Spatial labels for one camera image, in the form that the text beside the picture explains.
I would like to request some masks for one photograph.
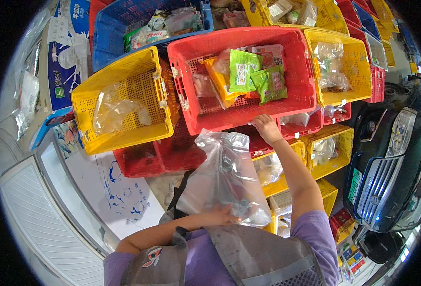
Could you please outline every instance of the license plate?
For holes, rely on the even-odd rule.
[[[360,171],[358,171],[356,168],[354,168],[354,176],[352,178],[352,184],[350,186],[350,192],[349,192],[349,201],[352,204],[355,204],[356,194],[358,193],[358,190],[360,189],[362,178],[363,178],[363,174]]]

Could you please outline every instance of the blue plastic crate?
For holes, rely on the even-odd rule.
[[[368,12],[366,12],[353,1],[352,5],[354,6],[356,14],[361,21],[361,25],[363,26],[362,30],[369,33],[372,37],[376,38],[380,42],[379,30],[377,30],[377,26],[375,25],[374,19],[371,17],[371,15],[369,15]]]
[[[148,24],[156,9],[172,11],[181,7],[195,6],[201,11],[203,31],[186,33],[145,45],[129,53],[124,53],[123,36]],[[167,45],[183,37],[213,31],[212,13],[208,0],[118,0],[108,5],[96,15],[93,32],[93,72],[122,57],[141,49],[157,45]]]

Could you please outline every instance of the person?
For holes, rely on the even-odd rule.
[[[239,218],[229,214],[231,206],[218,206],[122,239],[104,260],[105,286],[338,283],[336,245],[317,183],[270,115],[252,124],[284,169],[293,199],[291,237],[234,224]]]

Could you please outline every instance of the cartoon logo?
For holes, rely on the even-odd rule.
[[[149,262],[144,263],[142,267],[146,268],[153,264],[153,266],[156,266],[158,264],[158,259],[160,259],[161,251],[163,251],[162,247],[158,247],[157,249],[153,249],[149,252],[149,255],[147,255],[147,258],[150,260]]]

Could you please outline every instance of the green food package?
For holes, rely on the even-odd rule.
[[[230,51],[230,92],[254,92],[252,72],[261,69],[263,56],[243,51]]]
[[[273,66],[272,68],[251,73],[250,78],[260,94],[260,106],[272,100],[288,97],[283,66]]]

